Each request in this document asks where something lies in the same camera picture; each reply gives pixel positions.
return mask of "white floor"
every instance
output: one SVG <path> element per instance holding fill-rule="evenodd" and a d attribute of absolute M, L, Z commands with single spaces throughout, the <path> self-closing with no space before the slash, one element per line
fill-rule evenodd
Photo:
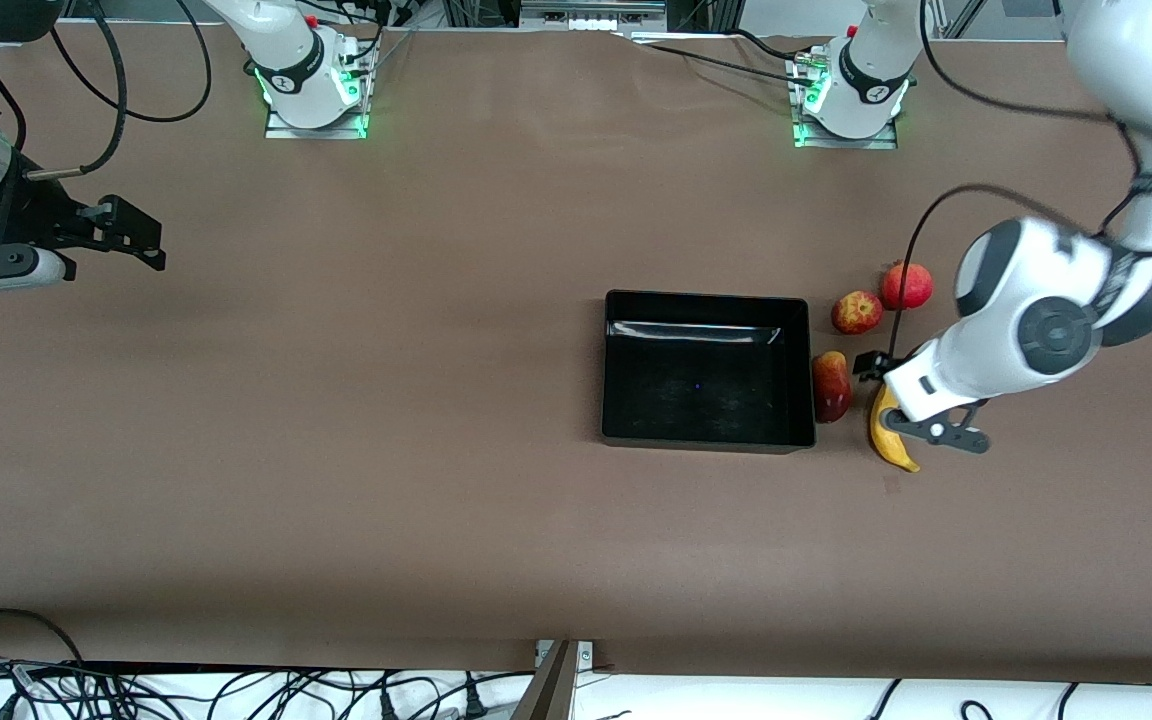
<path fill-rule="evenodd" d="M 173 702 L 185 720 L 205 720 L 211 698 L 233 675 L 154 675 L 142 676 L 145 683 L 164 694 L 189 694 L 199 702 Z M 402 679 L 429 676 L 440 692 L 460 685 L 465 677 L 462 670 L 411 670 L 394 676 Z M 349 675 L 334 673 L 328 680 L 347 684 Z M 378 673 L 355 673 L 353 679 L 365 685 L 379 679 Z M 244 679 L 232 688 L 242 688 L 257 679 Z M 212 720 L 247 720 L 265 698 L 278 691 L 287 680 L 279 674 L 265 679 L 242 692 L 225 697 L 215 704 Z M 503 679 L 480 684 L 480 697 L 486 706 L 516 702 L 529 679 Z M 872 714 L 888 680 L 849 679 L 687 679 L 685 676 L 602 675 L 582 674 L 577 684 L 573 720 L 607 720 L 626 717 L 627 720 L 727 720 L 737 717 L 783 720 L 864 720 Z M 63 689 L 73 691 L 73 682 Z M 948 682 L 948 680 L 907 680 L 892 695 L 882 720 L 961 720 L 960 706 L 976 700 L 988 707 L 996 720 L 1055 720 L 1062 683 L 1002 683 Z M 285 720 L 332 720 L 348 705 L 348 691 L 317 687 L 316 698 L 301 696 L 288 703 Z M 12 694 L 8 680 L 0 680 L 0 707 Z M 37 683 L 36 697 L 50 697 Z M 399 720 L 425 706 L 434 697 L 429 683 L 408 683 L 394 688 L 391 697 Z M 355 720 L 376 720 L 380 717 L 379 694 L 367 694 L 365 700 L 353 708 Z M 268 719 L 274 703 L 256 714 L 256 720 Z M 449 698 L 444 704 L 461 711 L 465 696 Z M 174 717 L 165 707 L 167 717 Z M 142 715 L 150 719 L 152 715 Z M 1066 720 L 1152 720 L 1152 687 L 1137 685 L 1079 685 L 1066 708 Z M 68 715 L 56 705 L 40 706 L 40 720 L 67 720 Z M 25 703 L 18 703 L 15 720 L 33 720 Z M 986 720 L 979 711 L 969 711 L 968 720 Z"/>

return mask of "metal frame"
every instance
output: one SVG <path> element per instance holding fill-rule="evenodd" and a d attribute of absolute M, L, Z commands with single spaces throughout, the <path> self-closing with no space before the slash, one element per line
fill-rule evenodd
<path fill-rule="evenodd" d="M 526 684 L 522 700 L 509 720 L 568 720 L 576 694 L 576 673 L 579 673 L 581 651 L 576 641 L 558 641 L 548 651 L 540 651 L 544 662 Z"/>
<path fill-rule="evenodd" d="M 968 28 L 972 26 L 977 15 L 980 14 L 980 9 L 988 0 L 968 0 L 964 6 L 963 12 L 958 14 L 958 17 L 954 18 L 950 26 L 946 28 L 941 37 L 957 38 L 963 37 L 963 33 L 968 31 Z"/>

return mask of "metal mounting plate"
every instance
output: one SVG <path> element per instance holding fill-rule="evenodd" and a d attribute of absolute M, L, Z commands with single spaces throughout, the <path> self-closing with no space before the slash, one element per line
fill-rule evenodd
<path fill-rule="evenodd" d="M 826 47 L 813 46 L 809 55 L 823 56 Z M 819 78 L 819 68 L 812 65 L 801 65 L 795 60 L 785 61 L 785 73 L 795 78 Z M 812 118 L 804 109 L 808 96 L 814 92 L 813 88 L 802 88 L 794 83 L 786 83 L 790 89 L 790 118 L 794 122 L 794 146 L 795 147 L 847 147 L 851 150 L 896 150 L 896 122 L 895 119 L 887 120 L 887 124 L 878 131 L 877 136 L 863 138 L 863 141 L 851 141 L 847 137 L 838 137 L 833 132 L 824 129 L 819 120 Z"/>
<path fill-rule="evenodd" d="M 367 137 L 367 126 L 371 120 L 371 96 L 376 91 L 376 66 L 379 63 L 380 44 L 371 47 L 371 51 L 356 65 L 349 65 L 346 69 L 364 70 L 358 77 L 357 89 L 358 104 L 344 111 L 343 115 L 335 119 L 335 122 L 320 128 L 298 128 L 283 122 L 266 103 L 265 111 L 265 137 L 276 138 L 276 141 L 362 141 Z"/>

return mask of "black cable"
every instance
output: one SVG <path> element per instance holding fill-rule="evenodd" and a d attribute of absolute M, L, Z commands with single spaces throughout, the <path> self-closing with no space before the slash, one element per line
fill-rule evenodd
<path fill-rule="evenodd" d="M 118 114 L 114 116 L 114 132 L 109 134 L 109 143 L 106 143 L 105 151 L 91 162 L 78 165 L 78 173 L 84 174 L 84 176 L 88 173 L 99 170 L 105 167 L 106 162 L 109 162 L 114 151 L 118 150 L 119 142 L 123 139 L 123 128 L 127 126 L 127 70 L 123 68 L 123 54 L 118 50 L 118 40 L 115 40 L 113 31 L 109 30 L 109 23 L 105 22 L 105 8 L 101 7 L 100 0 L 88 0 L 88 5 L 91 5 L 96 26 L 99 26 L 101 36 L 105 36 L 105 45 L 109 46 L 109 60 L 114 61 L 114 79 L 118 83 Z"/>
<path fill-rule="evenodd" d="M 919 3 L 918 28 L 919 36 L 922 36 L 923 39 L 923 53 L 927 54 L 927 61 L 932 65 L 932 69 L 935 70 L 937 76 L 940 76 L 940 78 L 945 81 L 945 85 L 954 88 L 954 90 L 961 94 L 970 97 L 972 100 L 986 104 L 991 106 L 991 108 L 1009 109 L 1011 113 L 1047 115 L 1047 118 L 1068 118 L 1070 120 L 1083 120 L 1083 122 L 1101 124 L 1114 124 L 1117 122 L 1117 120 L 1111 118 L 1107 113 L 1093 113 L 1093 111 L 1087 109 L 1044 108 L 1041 105 L 1028 105 L 1024 103 L 1000 100 L 998 97 L 984 94 L 983 92 L 977 92 L 971 88 L 967 88 L 963 83 L 960 83 L 948 76 L 945 68 L 941 67 L 940 60 L 937 60 L 937 54 L 932 53 L 932 41 L 927 38 L 927 0 L 923 0 L 922 3 Z"/>
<path fill-rule="evenodd" d="M 78 646 L 74 643 L 74 638 L 70 638 L 69 634 L 61 629 L 59 624 L 52 623 L 51 620 L 46 619 L 41 614 L 38 614 L 38 612 L 21 611 L 18 607 L 0 607 L 0 615 L 33 620 L 36 623 L 45 626 L 45 628 L 50 629 L 51 634 L 54 634 L 58 638 L 60 638 L 60 642 L 65 643 L 65 647 L 69 651 L 69 655 L 74 655 L 74 660 L 77 660 L 78 662 L 83 661 L 83 653 L 78 652 Z"/>
<path fill-rule="evenodd" d="M 1070 683 L 1064 692 L 1060 695 L 1060 702 L 1056 703 L 1056 720 L 1064 720 L 1064 706 L 1069 705 L 1069 696 L 1078 689 L 1078 683 Z"/>
<path fill-rule="evenodd" d="M 890 357 L 896 357 L 896 335 L 900 333 L 900 318 L 904 313 L 902 306 L 905 305 L 905 278 L 909 275 L 909 264 L 914 259 L 914 247 L 918 243 L 919 234 L 923 234 L 923 225 L 927 223 L 927 220 L 932 217 L 932 213 L 940 209 L 942 202 L 950 199 L 952 197 L 967 195 L 969 192 L 979 192 L 983 195 L 993 195 L 995 197 L 1002 197 L 1005 200 L 1015 202 L 1016 205 L 1021 205 L 1022 209 L 1033 211 L 1044 218 L 1052 220 L 1053 223 L 1063 225 L 1068 228 L 1074 228 L 1076 232 L 1082 232 L 1085 236 L 1091 237 L 1092 233 L 1084 229 L 1078 223 L 1074 222 L 1060 210 L 1053 209 L 1051 205 L 1043 204 L 1043 202 L 1034 200 L 1033 197 L 1028 195 L 1021 195 L 1007 187 L 1001 187 L 996 184 L 987 183 L 968 183 L 960 184 L 957 187 L 950 188 L 945 192 L 941 192 L 940 197 L 932 200 L 931 205 L 927 205 L 927 210 L 923 211 L 923 218 L 918 219 L 918 223 L 914 227 L 914 234 L 909 238 L 909 247 L 905 248 L 905 263 L 901 265 L 900 272 L 900 294 L 896 296 L 896 319 L 892 320 L 892 333 L 890 340 L 887 342 L 887 355 Z"/>
<path fill-rule="evenodd" d="M 355 707 L 356 705 L 358 705 L 358 703 L 362 702 L 362 698 L 367 697 L 367 694 L 370 694 L 370 692 L 374 691 L 376 689 L 380 688 L 385 683 L 385 680 L 387 680 L 387 677 L 389 675 L 391 675 L 391 672 L 389 670 L 385 670 L 385 673 L 381 674 L 380 679 L 376 680 L 374 683 L 371 683 L 370 685 L 367 685 L 365 688 L 362 688 L 362 692 L 357 694 L 357 696 L 353 697 L 349 700 L 349 705 L 344 706 L 344 710 L 342 712 L 340 712 L 340 715 L 335 717 L 335 720 L 348 720 L 349 714 L 351 714 L 351 712 L 353 712 L 353 707 Z"/>
<path fill-rule="evenodd" d="M 54 670 L 65 670 L 65 673 L 74 675 L 74 676 L 76 676 L 76 679 L 78 676 L 91 676 L 91 679 L 120 679 L 120 680 L 122 680 L 122 682 L 128 683 L 129 687 L 131 687 L 131 688 L 138 688 L 146 697 L 152 698 L 152 700 L 161 703 L 161 705 L 164 705 L 166 708 L 168 708 L 169 711 L 172 711 L 173 720 L 187 720 L 185 717 L 182 714 L 182 712 L 180 712 L 180 710 L 177 707 L 175 707 L 174 705 L 172 705 L 172 702 L 166 700 L 166 696 L 164 696 L 164 694 L 158 692 L 154 688 L 152 688 L 150 685 L 146 685 L 145 683 L 142 683 L 137 679 L 128 680 L 128 679 L 124 679 L 124 676 L 122 676 L 122 675 L 111 674 L 111 673 L 101 673 L 100 670 L 90 670 L 90 669 L 88 669 L 88 667 L 82 667 L 82 666 L 76 666 L 76 665 L 69 665 L 69 664 L 63 664 L 63 662 L 45 662 L 45 661 L 41 661 L 41 660 L 17 661 L 17 660 L 0 659 L 0 667 L 1 667 L 1 669 L 3 669 L 5 674 L 10 675 L 13 677 L 13 680 L 15 680 L 15 674 L 12 673 L 12 667 L 13 666 L 17 666 L 17 665 L 20 665 L 20 666 L 32 666 L 32 667 L 50 667 L 50 669 L 54 669 Z M 24 692 L 22 692 L 22 694 L 26 698 L 32 697 L 32 696 L 29 696 L 29 694 L 24 694 Z M 89 703 L 93 702 L 93 698 L 91 696 L 88 696 L 86 688 L 81 682 L 81 680 L 79 680 L 79 683 L 78 683 L 77 695 L 78 695 L 78 698 L 76 698 L 76 702 L 83 703 L 84 706 L 86 706 Z M 94 700 L 96 702 L 109 702 L 109 697 L 106 697 L 106 698 L 96 697 Z M 46 700 L 46 698 L 33 698 L 33 702 L 51 703 L 50 700 Z"/>
<path fill-rule="evenodd" d="M 727 31 L 727 35 L 736 35 L 740 37 L 744 37 L 745 40 L 752 41 L 753 45 L 758 47 L 758 50 L 763 51 L 763 53 L 767 53 L 768 55 L 772 55 L 773 58 L 781 60 L 793 60 L 795 55 L 803 53 L 803 50 L 795 50 L 794 53 L 782 53 L 782 51 L 776 50 L 776 47 L 772 47 L 771 45 L 765 44 L 761 37 L 756 36 L 753 32 L 749 32 L 748 29 L 741 29 L 738 26 L 730 29 L 730 31 Z M 810 50 L 810 46 L 804 47 L 804 50 Z"/>
<path fill-rule="evenodd" d="M 211 698 L 211 705 L 207 706 L 207 719 L 206 720 L 212 720 L 212 717 L 217 713 L 217 705 L 219 705 L 220 698 L 227 697 L 228 694 L 238 692 L 238 691 L 230 692 L 229 691 L 229 685 L 233 685 L 234 683 L 237 683 L 238 680 L 243 679 L 243 675 L 247 675 L 247 674 L 244 673 L 244 674 L 234 675 L 233 679 L 226 680 L 225 684 L 220 685 L 219 691 L 215 691 L 215 697 Z M 244 689 L 244 691 L 247 689 L 251 689 L 251 688 L 253 688 L 257 684 L 264 683 L 265 680 L 273 679 L 274 675 L 275 675 L 275 673 L 271 673 L 270 675 L 265 675 L 264 679 L 257 680 L 256 683 L 252 683 L 250 685 L 244 685 L 242 689 Z"/>
<path fill-rule="evenodd" d="M 349 24 L 355 24 L 357 20 L 353 18 L 349 10 L 344 9 L 344 0 L 338 0 L 338 8 L 340 8 L 340 14 L 344 15 L 344 18 L 349 20 Z"/>
<path fill-rule="evenodd" d="M 984 715 L 984 720 L 993 720 L 993 715 L 990 714 L 990 708 L 986 707 L 986 706 L 980 705 L 979 702 L 975 702 L 975 700 L 964 700 L 963 705 L 958 706 L 958 717 L 960 717 L 960 719 L 961 720 L 973 720 L 972 717 L 970 717 L 968 714 L 968 711 L 972 710 L 972 708 L 979 710 L 980 714 Z"/>
<path fill-rule="evenodd" d="M 479 684 L 475 682 L 473 674 L 465 670 L 465 720 L 479 720 L 487 713 L 488 708 L 483 706 L 483 697 L 479 696 Z"/>
<path fill-rule="evenodd" d="M 485 679 L 477 679 L 473 682 L 475 682 L 475 684 L 480 685 L 483 683 L 493 682 L 493 680 L 522 679 L 522 676 L 525 676 L 525 675 L 528 675 L 528 676 L 535 675 L 535 672 L 533 670 L 516 670 L 516 673 L 499 673 L 497 675 L 487 675 L 487 676 L 485 676 Z M 408 715 L 407 720 L 416 720 L 417 717 L 424 715 L 426 711 L 430 711 L 430 708 L 438 707 L 438 706 L 442 705 L 444 700 L 448 700 L 448 698 L 450 698 L 452 696 L 454 696 L 454 694 L 464 692 L 467 688 L 468 688 L 468 684 L 462 684 L 462 685 L 458 685 L 456 688 L 449 689 L 449 691 L 447 691 L 445 694 L 440 694 L 440 696 L 435 697 L 433 700 L 431 700 L 429 703 L 425 703 L 424 707 L 420 707 L 420 710 L 417 710 L 416 712 L 412 712 L 411 715 Z"/>
<path fill-rule="evenodd" d="M 258 670 L 248 670 L 247 673 L 240 673 L 238 675 L 234 676 L 234 679 L 230 679 L 229 682 L 227 682 L 223 685 L 221 685 L 221 691 L 218 692 L 218 694 L 215 694 L 215 696 L 212 696 L 212 697 L 188 696 L 188 694 L 157 694 L 156 696 L 151 696 L 151 694 L 138 694 L 138 692 L 128 692 L 127 697 L 132 698 L 132 700 L 145 700 L 146 698 L 151 698 L 151 700 L 158 700 L 158 702 L 164 702 L 164 700 L 168 700 L 168 702 L 218 702 L 218 700 L 220 700 L 220 698 L 225 698 L 225 697 L 229 697 L 229 696 L 236 696 L 236 694 L 242 694 L 242 692 L 245 692 L 245 691 L 250 691 L 250 689 L 256 688 L 256 685 L 259 685 L 260 683 L 264 683 L 265 680 L 273 679 L 273 676 L 275 675 L 275 673 L 265 673 L 259 679 L 252 680 L 251 683 L 247 683 L 245 685 L 242 685 L 242 687 L 238 687 L 238 688 L 228 689 L 229 685 L 232 685 L 233 683 L 238 682 L 238 680 L 250 679 L 250 676 L 257 675 L 257 674 L 260 674 L 260 673 Z"/>
<path fill-rule="evenodd" d="M 12 109 L 12 116 L 15 119 L 15 124 L 17 124 L 17 138 L 12 143 L 16 150 L 24 150 L 24 111 L 20 108 L 15 97 L 12 97 L 12 92 L 8 91 L 8 86 L 3 84 L 3 78 L 0 78 L 0 96 L 3 97 L 8 108 Z"/>
<path fill-rule="evenodd" d="M 351 63 L 355 60 L 366 58 L 372 50 L 376 50 L 376 45 L 380 41 L 380 32 L 384 31 L 384 26 L 376 26 L 376 35 L 371 37 L 371 41 L 367 44 L 365 50 L 358 50 L 357 53 L 346 56 L 344 61 Z"/>
<path fill-rule="evenodd" d="M 189 18 L 189 26 L 194 29 L 194 36 L 198 41 L 198 50 L 202 51 L 202 68 L 204 68 L 205 83 L 202 88 L 202 96 L 198 97 L 198 101 L 194 104 L 192 108 L 184 111 L 177 115 L 146 115 L 143 113 L 137 113 L 136 109 L 128 109 L 128 118 L 136 118 L 138 120 L 145 120 L 147 123 L 177 123 L 180 120 L 187 120 L 189 118 L 195 118 L 198 114 L 198 109 L 207 104 L 207 99 L 211 97 L 211 53 L 207 51 L 207 40 L 202 36 L 202 28 L 198 26 L 198 20 L 194 18 L 194 14 L 189 12 L 189 5 L 184 3 L 184 0 L 175 0 L 175 3 L 180 6 L 183 10 L 184 17 Z M 51 28 L 51 41 L 55 44 L 56 50 L 60 53 L 60 59 L 65 60 L 65 65 L 69 65 L 69 73 L 74 73 L 74 77 L 78 78 L 78 82 L 83 83 L 83 86 L 88 89 L 88 92 L 96 96 L 101 103 L 109 105 L 111 108 L 118 108 L 118 103 L 111 100 L 107 94 L 100 91 L 99 88 L 92 85 L 92 82 L 88 79 L 88 76 L 78 69 L 78 65 L 74 63 L 73 56 L 69 55 L 69 50 L 65 48 L 65 43 L 60 41 L 60 35 L 56 32 L 55 28 Z"/>
<path fill-rule="evenodd" d="M 873 715 L 870 715 L 869 720 L 878 720 L 879 717 L 882 717 L 882 713 L 887 711 L 887 702 L 890 702 L 892 694 L 896 692 L 896 685 L 900 682 L 901 679 L 895 679 L 890 683 L 887 683 L 887 688 L 882 691 L 882 697 L 878 698 L 878 707 L 874 708 Z"/>
<path fill-rule="evenodd" d="M 692 60 L 700 60 L 703 63 L 719 65 L 719 67 L 732 68 L 733 70 L 740 70 L 741 73 L 749 73 L 753 76 L 770 77 L 773 79 L 791 83 L 791 85 L 810 86 L 812 81 L 809 78 L 790 77 L 781 73 L 768 73 L 767 70 L 759 70 L 756 68 L 745 68 L 744 65 L 728 63 L 727 60 L 719 60 L 717 58 L 707 58 L 704 55 L 696 55 L 695 53 L 689 53 L 685 50 L 677 50 L 677 47 L 665 47 L 664 45 L 646 44 L 651 50 L 659 50 L 662 53 L 669 53 L 673 55 L 682 55 L 684 58 L 691 58 Z"/>

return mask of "metal bracket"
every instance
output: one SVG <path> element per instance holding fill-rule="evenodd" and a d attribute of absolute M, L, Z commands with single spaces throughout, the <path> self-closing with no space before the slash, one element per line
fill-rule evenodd
<path fill-rule="evenodd" d="M 990 449 L 990 437 L 972 427 L 972 419 L 980 406 L 984 404 L 986 401 L 980 400 L 971 406 L 952 407 L 952 409 L 932 415 L 931 418 L 918 420 L 918 423 L 910 420 L 900 409 L 893 407 L 893 409 L 884 411 L 879 420 L 882 422 L 885 429 L 892 430 L 892 432 L 922 439 L 929 445 L 942 445 L 955 448 L 955 450 L 982 455 Z M 954 410 L 967 410 L 963 420 L 955 423 L 950 419 L 950 414 Z"/>
<path fill-rule="evenodd" d="M 555 641 L 537 641 L 536 642 L 536 667 L 545 661 L 545 657 L 550 654 L 550 649 L 554 647 Z M 589 673 L 594 668 L 594 643 L 592 641 L 577 641 L 576 642 L 576 672 L 577 673 Z"/>
<path fill-rule="evenodd" d="M 540 660 L 540 669 L 532 675 L 509 719 L 570 720 L 576 674 L 583 664 L 586 670 L 594 666 L 594 643 L 540 641 L 536 643 L 536 659 Z"/>

